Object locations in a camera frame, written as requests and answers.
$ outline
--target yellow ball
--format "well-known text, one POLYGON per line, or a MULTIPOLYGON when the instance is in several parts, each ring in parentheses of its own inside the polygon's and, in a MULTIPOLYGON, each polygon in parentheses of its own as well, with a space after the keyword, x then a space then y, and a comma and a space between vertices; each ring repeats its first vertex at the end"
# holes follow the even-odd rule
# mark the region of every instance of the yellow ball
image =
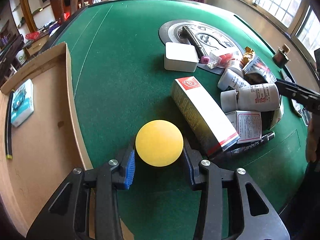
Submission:
POLYGON ((183 148, 183 138, 179 129, 164 120, 146 123, 136 137, 136 149, 146 163, 163 167, 178 159, 183 148))

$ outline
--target green table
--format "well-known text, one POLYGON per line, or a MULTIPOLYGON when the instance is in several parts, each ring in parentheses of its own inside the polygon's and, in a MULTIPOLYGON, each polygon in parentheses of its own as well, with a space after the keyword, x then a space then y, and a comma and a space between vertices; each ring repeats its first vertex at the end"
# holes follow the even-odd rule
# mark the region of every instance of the green table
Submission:
MULTIPOLYGON (((114 158, 145 123, 156 119, 174 123, 199 149, 170 88, 175 78, 194 75, 219 104, 220 76, 199 68, 192 74, 164 69, 165 46, 158 30, 176 19, 222 30, 242 48, 254 49, 280 78, 268 46, 231 12, 183 0, 118 0, 89 6, 55 43, 65 41, 71 52, 77 116, 94 167, 114 158)), ((307 129, 288 99, 283 100, 284 117, 273 129, 276 138, 228 165, 231 170, 244 167, 277 211, 295 193, 307 166, 307 129)), ((156 168, 136 157, 133 184, 129 191, 118 192, 118 200, 121 218, 136 240, 192 239, 200 192, 189 189, 179 162, 156 168)), ((224 217, 224 236, 227 221, 224 217)))

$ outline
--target metal bolt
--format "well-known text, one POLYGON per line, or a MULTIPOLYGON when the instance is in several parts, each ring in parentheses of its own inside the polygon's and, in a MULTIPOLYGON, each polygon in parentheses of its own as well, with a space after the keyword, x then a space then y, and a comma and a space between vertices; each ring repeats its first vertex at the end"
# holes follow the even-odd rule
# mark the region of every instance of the metal bolt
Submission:
POLYGON ((109 161, 109 165, 111 165, 111 166, 115 166, 117 164, 118 164, 118 161, 116 159, 112 159, 109 161))
POLYGON ((79 167, 77 167, 77 168, 74 168, 72 172, 73 172, 74 174, 79 174, 79 173, 81 173, 81 171, 82 171, 82 169, 79 168, 79 167))
POLYGON ((201 161, 201 164, 202 164, 203 166, 209 166, 209 165, 210 165, 210 161, 208 161, 208 160, 202 160, 202 161, 201 161))
POLYGON ((245 174, 245 169, 244 168, 238 168, 237 169, 237 172, 241 175, 244 175, 245 174))

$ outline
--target white box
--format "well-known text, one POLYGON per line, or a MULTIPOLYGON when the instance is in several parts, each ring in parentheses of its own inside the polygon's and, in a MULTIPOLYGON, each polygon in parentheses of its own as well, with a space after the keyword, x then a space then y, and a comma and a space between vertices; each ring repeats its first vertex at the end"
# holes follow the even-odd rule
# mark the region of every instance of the white box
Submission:
POLYGON ((33 111, 33 83, 31 79, 28 79, 13 93, 11 105, 12 125, 18 127, 33 111))
POLYGON ((167 42, 165 44, 164 68, 184 72, 196 71, 199 58, 193 45, 167 42))
POLYGON ((208 156, 228 149, 239 139, 229 119, 195 77, 175 79, 171 96, 208 156))
POLYGON ((240 136, 237 143, 254 142, 261 140, 262 124, 261 113, 257 111, 233 111, 226 116, 240 136))

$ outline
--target red stripe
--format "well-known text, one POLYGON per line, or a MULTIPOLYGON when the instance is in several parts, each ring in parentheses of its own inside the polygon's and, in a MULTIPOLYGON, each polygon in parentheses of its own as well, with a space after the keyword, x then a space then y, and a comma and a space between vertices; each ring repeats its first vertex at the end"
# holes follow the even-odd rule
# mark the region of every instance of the red stripe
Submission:
POLYGON ((207 155, 211 155, 212 153, 214 153, 219 147, 221 147, 223 144, 225 144, 228 140, 230 140, 231 138, 238 136, 238 133, 235 132, 233 135, 230 135, 227 139, 217 143, 215 146, 213 146, 211 149, 209 149, 207 151, 207 155))

